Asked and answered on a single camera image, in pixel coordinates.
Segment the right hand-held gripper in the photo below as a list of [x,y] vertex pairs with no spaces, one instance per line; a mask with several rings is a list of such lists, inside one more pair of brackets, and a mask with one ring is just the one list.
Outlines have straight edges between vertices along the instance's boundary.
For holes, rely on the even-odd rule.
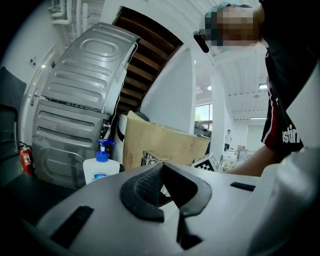
[[217,161],[214,154],[210,152],[196,160],[191,166],[197,169],[218,172],[220,163]]

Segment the person's black shirt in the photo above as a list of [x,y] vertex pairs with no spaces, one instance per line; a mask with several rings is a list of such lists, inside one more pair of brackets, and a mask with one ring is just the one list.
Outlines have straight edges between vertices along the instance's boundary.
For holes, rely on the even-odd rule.
[[286,110],[320,59],[320,0],[259,0],[267,43],[268,112],[261,141],[287,156],[304,145]]

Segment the brown wooden staircase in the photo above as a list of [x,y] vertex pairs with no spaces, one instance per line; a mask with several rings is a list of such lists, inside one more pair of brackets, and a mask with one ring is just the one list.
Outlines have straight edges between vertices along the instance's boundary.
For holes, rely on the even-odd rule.
[[139,109],[150,87],[183,43],[158,22],[127,7],[120,9],[113,24],[140,37],[120,91],[116,108],[119,115]]

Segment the white soap bottle blue pump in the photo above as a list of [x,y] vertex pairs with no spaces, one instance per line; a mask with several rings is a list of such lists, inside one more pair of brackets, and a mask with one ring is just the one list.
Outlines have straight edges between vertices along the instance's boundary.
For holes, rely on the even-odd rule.
[[113,146],[116,143],[108,139],[97,139],[99,149],[95,154],[95,158],[86,159],[83,162],[83,172],[85,184],[118,174],[120,171],[120,163],[110,159],[107,152],[107,146]]

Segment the glass window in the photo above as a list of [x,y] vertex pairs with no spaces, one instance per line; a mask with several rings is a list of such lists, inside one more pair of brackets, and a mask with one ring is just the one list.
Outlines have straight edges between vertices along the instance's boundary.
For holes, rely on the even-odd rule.
[[213,128],[213,104],[199,105],[195,107],[195,123],[202,125],[207,130]]

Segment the red fire extinguisher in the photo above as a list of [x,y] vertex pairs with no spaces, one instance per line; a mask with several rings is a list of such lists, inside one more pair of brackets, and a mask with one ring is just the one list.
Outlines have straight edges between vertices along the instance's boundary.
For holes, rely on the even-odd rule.
[[22,141],[17,142],[19,148],[19,159],[21,163],[22,172],[30,176],[34,176],[34,161],[32,156],[32,147]]

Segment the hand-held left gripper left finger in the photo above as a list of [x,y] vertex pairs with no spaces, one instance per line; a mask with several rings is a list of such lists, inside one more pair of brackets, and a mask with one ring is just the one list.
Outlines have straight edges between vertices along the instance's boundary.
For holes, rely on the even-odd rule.
[[154,163],[94,181],[25,224],[44,255],[177,256],[183,248],[164,226],[164,212],[144,199],[163,185],[166,171],[186,166]]

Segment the dark grey cabinet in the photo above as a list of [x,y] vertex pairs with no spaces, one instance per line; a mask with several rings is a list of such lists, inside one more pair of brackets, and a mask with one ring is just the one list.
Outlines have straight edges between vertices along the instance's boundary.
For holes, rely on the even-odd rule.
[[4,66],[0,68],[0,163],[19,153],[18,122],[26,87]]

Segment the person's right forearm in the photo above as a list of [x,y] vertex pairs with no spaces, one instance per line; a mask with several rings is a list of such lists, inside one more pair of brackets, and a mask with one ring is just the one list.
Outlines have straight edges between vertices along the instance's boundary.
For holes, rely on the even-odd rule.
[[279,164],[283,159],[284,157],[282,155],[264,145],[244,163],[226,171],[225,173],[231,175],[260,177],[267,166]]

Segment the white plastic canister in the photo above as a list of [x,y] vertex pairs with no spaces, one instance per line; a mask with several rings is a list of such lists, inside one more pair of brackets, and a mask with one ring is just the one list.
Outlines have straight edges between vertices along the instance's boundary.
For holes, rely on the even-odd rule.
[[121,114],[119,116],[116,133],[115,133],[115,147],[114,147],[114,160],[119,162],[120,165],[123,164],[123,151],[124,151],[124,141],[127,126],[127,116]]

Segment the white wall pipes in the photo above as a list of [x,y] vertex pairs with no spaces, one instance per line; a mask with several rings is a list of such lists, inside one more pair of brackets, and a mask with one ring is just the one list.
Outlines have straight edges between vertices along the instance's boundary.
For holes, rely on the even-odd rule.
[[52,25],[62,32],[65,49],[88,29],[87,0],[50,0],[48,11]]

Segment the large cardboard box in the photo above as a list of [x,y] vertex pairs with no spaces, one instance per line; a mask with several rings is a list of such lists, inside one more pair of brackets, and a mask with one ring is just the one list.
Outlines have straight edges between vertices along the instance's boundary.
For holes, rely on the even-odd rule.
[[170,163],[190,166],[206,154],[209,143],[207,137],[145,121],[130,111],[124,134],[123,167],[125,171],[140,167],[143,152],[149,151]]

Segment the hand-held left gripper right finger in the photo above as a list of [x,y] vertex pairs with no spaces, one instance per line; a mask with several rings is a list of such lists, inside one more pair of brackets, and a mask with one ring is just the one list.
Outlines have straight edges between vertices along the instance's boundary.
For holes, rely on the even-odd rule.
[[177,251],[165,256],[257,256],[255,238],[269,199],[261,177],[164,164],[165,186],[179,199]]

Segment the grey metal washing machine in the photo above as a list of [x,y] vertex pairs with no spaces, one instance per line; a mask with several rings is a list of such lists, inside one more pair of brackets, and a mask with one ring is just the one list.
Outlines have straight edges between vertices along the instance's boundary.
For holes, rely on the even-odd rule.
[[66,188],[85,185],[83,163],[110,131],[139,36],[97,23],[56,57],[52,48],[28,85],[18,139],[31,147],[37,178]]

